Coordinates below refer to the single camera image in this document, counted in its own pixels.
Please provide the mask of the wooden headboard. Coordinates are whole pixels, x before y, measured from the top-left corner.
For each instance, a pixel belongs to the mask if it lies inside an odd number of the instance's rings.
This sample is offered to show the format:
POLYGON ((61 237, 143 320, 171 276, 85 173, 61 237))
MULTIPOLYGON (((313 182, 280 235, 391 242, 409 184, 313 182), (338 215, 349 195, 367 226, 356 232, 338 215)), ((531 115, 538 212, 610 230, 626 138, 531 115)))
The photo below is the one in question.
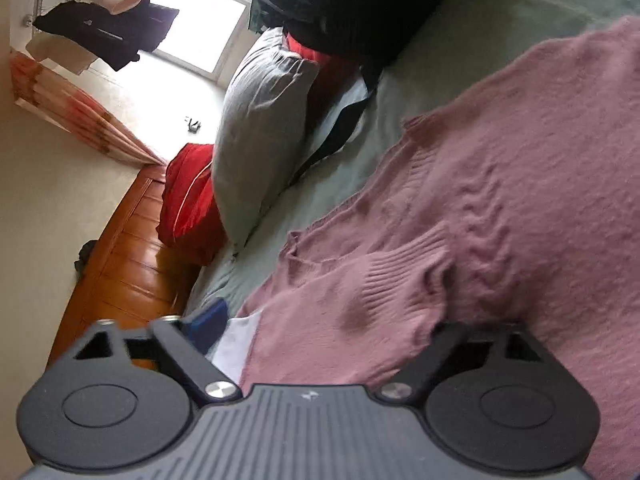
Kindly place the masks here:
POLYGON ((200 268, 157 236, 165 168, 146 166, 122 198, 96 242, 54 338, 49 363, 94 322, 108 318, 140 328, 186 310, 200 268))

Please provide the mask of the black backpack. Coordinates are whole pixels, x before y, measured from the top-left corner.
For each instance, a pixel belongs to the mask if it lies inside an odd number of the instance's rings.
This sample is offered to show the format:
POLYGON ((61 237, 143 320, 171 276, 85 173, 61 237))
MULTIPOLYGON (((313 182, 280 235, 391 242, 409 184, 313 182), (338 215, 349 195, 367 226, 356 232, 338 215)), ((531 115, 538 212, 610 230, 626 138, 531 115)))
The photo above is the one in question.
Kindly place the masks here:
POLYGON ((312 50, 359 65, 366 96, 344 107, 322 144, 298 167, 299 181, 352 136, 374 98, 386 67, 395 62, 444 0, 257 0, 270 21, 312 50))

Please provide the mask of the red quilt right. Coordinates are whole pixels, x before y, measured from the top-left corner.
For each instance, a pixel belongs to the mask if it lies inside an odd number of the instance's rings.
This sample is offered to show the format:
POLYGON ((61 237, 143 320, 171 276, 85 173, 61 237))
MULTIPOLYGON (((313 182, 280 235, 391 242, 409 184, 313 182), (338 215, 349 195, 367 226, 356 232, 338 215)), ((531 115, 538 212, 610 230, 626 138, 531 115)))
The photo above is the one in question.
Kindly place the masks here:
POLYGON ((313 132, 338 92, 358 72, 358 63, 304 47, 289 32, 285 40, 288 50, 318 65, 318 74, 307 96, 306 130, 313 132))

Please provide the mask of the hanging laundry at window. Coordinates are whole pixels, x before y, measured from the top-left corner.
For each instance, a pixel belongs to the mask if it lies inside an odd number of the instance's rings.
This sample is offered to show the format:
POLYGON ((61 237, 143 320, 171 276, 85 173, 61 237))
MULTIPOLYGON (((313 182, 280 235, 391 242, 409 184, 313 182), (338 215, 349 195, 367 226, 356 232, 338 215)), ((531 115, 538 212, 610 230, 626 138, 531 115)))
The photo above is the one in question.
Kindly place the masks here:
POLYGON ((77 76, 96 60, 118 72, 141 51, 154 52, 178 14, 152 0, 64 0, 35 17, 25 50, 77 76))

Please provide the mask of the red quilt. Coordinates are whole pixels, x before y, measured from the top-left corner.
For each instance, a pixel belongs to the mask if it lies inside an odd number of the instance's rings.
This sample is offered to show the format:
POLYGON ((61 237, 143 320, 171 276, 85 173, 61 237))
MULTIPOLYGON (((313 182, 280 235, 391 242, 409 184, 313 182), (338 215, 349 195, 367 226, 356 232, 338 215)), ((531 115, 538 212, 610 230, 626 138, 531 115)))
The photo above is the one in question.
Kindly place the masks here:
POLYGON ((208 266, 226 244, 214 194, 214 144, 186 144, 165 171, 160 241, 192 264, 208 266))
POLYGON ((304 47, 289 32, 285 40, 288 50, 318 65, 318 74, 307 96, 306 130, 313 132, 338 92, 358 72, 358 63, 304 47))

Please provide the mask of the red quilt left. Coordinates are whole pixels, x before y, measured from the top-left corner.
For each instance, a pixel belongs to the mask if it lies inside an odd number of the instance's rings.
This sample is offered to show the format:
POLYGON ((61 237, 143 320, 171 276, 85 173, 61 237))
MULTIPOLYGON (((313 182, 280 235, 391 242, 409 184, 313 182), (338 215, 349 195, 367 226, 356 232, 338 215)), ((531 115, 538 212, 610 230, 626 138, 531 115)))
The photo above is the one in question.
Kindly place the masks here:
POLYGON ((186 144, 165 171, 160 241, 192 264, 208 266, 226 244, 214 194, 214 144, 186 144))

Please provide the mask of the pink and white sweater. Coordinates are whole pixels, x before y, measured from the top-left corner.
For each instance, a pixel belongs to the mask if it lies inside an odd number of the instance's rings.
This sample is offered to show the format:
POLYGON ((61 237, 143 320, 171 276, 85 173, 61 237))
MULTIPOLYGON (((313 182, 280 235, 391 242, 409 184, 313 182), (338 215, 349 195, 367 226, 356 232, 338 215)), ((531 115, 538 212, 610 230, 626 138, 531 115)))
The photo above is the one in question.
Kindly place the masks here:
POLYGON ((442 321, 521 321, 601 411, 588 470, 639 470, 639 21, 538 44, 406 125, 282 247, 240 385, 376 387, 442 321))

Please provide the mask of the green plaid bed blanket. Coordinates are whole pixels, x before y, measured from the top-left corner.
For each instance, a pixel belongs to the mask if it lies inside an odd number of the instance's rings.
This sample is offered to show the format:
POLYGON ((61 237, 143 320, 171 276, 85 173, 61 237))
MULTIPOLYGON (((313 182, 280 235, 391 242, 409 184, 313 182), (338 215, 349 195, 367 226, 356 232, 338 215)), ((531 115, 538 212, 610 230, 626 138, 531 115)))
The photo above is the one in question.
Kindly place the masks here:
POLYGON ((241 249, 201 270, 186 312, 215 298, 238 312, 276 266, 288 232, 306 229, 367 182, 404 120, 446 104, 538 42, 576 36, 636 14, 639 0, 445 0, 386 68, 348 143, 283 191, 241 249))

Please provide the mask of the red plaid curtain left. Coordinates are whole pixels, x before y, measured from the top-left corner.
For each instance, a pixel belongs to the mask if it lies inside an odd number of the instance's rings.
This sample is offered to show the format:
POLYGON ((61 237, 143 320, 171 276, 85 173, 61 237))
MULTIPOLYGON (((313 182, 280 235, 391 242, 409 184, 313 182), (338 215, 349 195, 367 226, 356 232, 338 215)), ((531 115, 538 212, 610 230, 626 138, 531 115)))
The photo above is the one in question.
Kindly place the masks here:
POLYGON ((138 166, 165 163, 102 104, 63 76, 15 50, 10 52, 9 66, 17 104, 111 159, 138 166))

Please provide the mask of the grey green pillow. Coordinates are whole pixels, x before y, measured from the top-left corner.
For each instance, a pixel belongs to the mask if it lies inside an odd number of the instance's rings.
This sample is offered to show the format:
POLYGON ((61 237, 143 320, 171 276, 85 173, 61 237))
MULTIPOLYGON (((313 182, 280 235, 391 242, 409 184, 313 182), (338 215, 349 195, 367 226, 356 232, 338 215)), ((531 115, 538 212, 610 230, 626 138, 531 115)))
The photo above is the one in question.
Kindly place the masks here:
POLYGON ((236 69, 213 156, 213 186, 224 230, 244 246, 288 184, 305 137, 307 96, 317 63, 288 50, 283 29, 266 30, 236 69))

